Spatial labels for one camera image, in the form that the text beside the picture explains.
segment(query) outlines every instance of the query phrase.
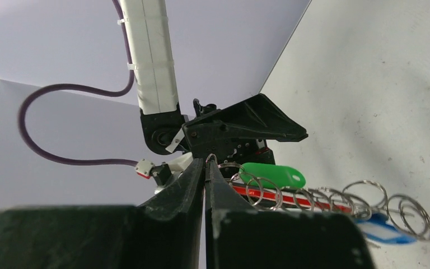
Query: white table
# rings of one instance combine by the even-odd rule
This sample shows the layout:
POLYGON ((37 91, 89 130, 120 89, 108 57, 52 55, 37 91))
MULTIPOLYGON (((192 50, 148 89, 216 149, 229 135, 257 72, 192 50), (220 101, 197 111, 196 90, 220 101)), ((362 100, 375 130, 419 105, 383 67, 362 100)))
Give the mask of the white table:
MULTIPOLYGON (((430 214, 430 1, 313 0, 261 92, 307 128, 269 145, 308 186, 371 179, 430 214)), ((430 243, 372 255, 430 268, 430 243)))

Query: white wall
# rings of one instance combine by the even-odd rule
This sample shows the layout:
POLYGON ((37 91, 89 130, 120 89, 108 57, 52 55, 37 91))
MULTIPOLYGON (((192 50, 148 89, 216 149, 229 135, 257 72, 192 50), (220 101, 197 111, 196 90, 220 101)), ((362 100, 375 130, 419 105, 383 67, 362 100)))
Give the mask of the white wall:
MULTIPOLYGON (((259 92, 309 0, 166 0, 182 111, 259 92)), ((117 90, 127 80, 111 0, 0 0, 0 77, 117 90)), ((137 104, 136 91, 112 99, 137 104)))
MULTIPOLYGON (((153 196, 155 182, 121 165, 93 167, 53 163, 21 140, 17 110, 36 88, 0 81, 0 208, 25 204, 140 204, 153 196)), ((31 105, 30 134, 44 149, 73 158, 144 157, 152 154, 142 138, 134 105, 56 92, 31 105)))
MULTIPOLYGON (((270 143, 307 186, 371 179, 430 214, 430 1, 312 1, 262 92, 310 135, 270 143)), ((372 253, 378 268, 430 268, 430 243, 372 253)))

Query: purple cable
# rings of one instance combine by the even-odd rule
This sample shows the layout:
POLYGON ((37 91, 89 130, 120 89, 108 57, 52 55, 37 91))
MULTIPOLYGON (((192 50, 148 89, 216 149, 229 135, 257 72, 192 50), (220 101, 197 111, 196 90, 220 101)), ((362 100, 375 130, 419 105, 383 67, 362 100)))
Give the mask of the purple cable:
MULTIPOLYGON (((114 7, 116 8, 116 12, 118 13, 118 17, 120 19, 123 19, 123 10, 121 9, 121 6, 120 6, 118 0, 113 0, 113 4, 114 4, 114 7)), ((123 30, 124 45, 126 48, 126 56, 128 58, 128 63, 132 63, 131 53, 129 51, 128 34, 126 33, 124 24, 121 24, 121 29, 123 30)), ((105 91, 102 89, 97 89, 94 87, 79 85, 79 84, 53 84, 53 85, 42 87, 39 90, 37 90, 36 92, 29 95, 24 100, 24 102, 22 103, 22 105, 19 109, 18 116, 17 116, 17 125, 19 128, 20 135, 21 135, 22 139, 24 140, 24 142, 27 144, 27 146, 30 149, 32 149, 35 153, 37 153, 41 157, 44 157, 44 158, 46 158, 50 161, 54 161, 56 163, 67 164, 67 165, 120 164, 120 165, 136 166, 138 164, 138 162, 134 161, 134 160, 126 160, 126 159, 76 160, 76 159, 69 159, 69 158, 65 158, 65 157, 51 154, 48 151, 43 150, 41 147, 39 147, 32 140, 32 138, 29 135, 29 132, 27 131, 26 125, 25 125, 25 115, 27 113, 29 106, 32 104, 33 101, 35 101, 35 99, 41 97, 44 94, 48 94, 49 92, 53 92, 53 91, 73 90, 73 91, 88 92, 90 94, 96 94, 96 95, 102 95, 102 96, 108 96, 108 97, 120 97, 120 96, 127 94, 131 90, 135 80, 136 79, 135 79, 134 72, 129 71, 128 84, 121 91, 105 91)))

